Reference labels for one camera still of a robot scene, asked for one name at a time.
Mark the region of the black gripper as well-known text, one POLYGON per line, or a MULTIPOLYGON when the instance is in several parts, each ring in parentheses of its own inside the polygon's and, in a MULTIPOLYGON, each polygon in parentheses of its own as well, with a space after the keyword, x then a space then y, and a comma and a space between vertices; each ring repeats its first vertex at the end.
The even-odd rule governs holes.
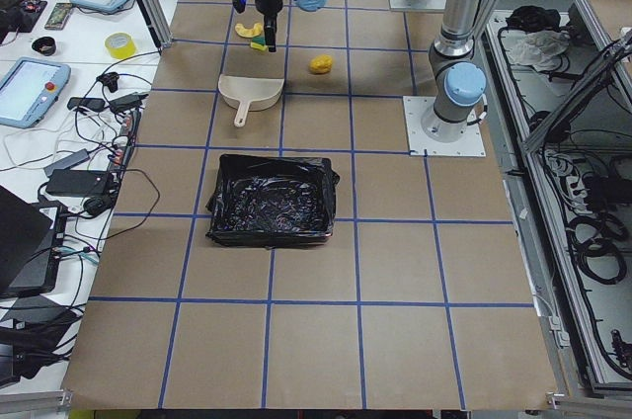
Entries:
POLYGON ((277 15, 282 10, 282 0, 255 0, 255 4, 264 18, 265 46, 269 52, 276 52, 277 15))

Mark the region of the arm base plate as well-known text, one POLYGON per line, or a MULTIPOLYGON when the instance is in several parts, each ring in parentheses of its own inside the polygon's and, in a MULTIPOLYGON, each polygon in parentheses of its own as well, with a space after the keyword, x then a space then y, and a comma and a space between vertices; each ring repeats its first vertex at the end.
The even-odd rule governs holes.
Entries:
POLYGON ((486 156, 484 142, 472 109, 465 122, 447 123, 434 111, 435 97, 404 96, 403 108, 411 156, 486 156))

